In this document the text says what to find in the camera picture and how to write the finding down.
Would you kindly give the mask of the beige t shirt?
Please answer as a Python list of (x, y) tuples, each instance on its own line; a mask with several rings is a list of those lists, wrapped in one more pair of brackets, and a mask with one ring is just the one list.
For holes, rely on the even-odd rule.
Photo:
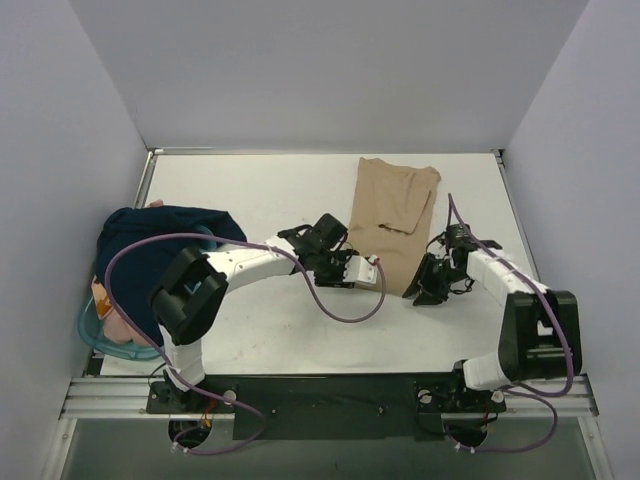
[(379, 257), (391, 295), (405, 293), (425, 253), (440, 180), (433, 167), (359, 160), (349, 242)]

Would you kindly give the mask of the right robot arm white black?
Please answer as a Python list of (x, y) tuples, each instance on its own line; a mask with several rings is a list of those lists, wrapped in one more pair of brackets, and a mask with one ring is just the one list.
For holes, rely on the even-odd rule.
[(582, 368), (579, 309), (575, 295), (533, 280), (494, 240), (478, 239), (467, 224), (446, 227), (436, 236), (442, 255), (426, 251), (403, 293), (415, 306), (436, 306), (452, 295), (483, 287), (502, 307), (497, 349), (461, 362), (462, 375), (446, 385), (458, 409), (469, 409), (482, 390), (520, 385), (528, 380), (563, 378), (556, 392), (529, 387), (545, 397), (563, 396)]

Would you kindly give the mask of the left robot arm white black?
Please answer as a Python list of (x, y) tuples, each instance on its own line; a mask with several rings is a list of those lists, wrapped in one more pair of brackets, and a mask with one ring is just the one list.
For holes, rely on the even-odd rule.
[(281, 230), (263, 243), (209, 252), (183, 249), (149, 297), (168, 358), (164, 378), (170, 400), (184, 412), (205, 402), (202, 338), (227, 294), (271, 277), (307, 272), (340, 285), (349, 261), (339, 251), (346, 239), (347, 227), (326, 213), (312, 226)]

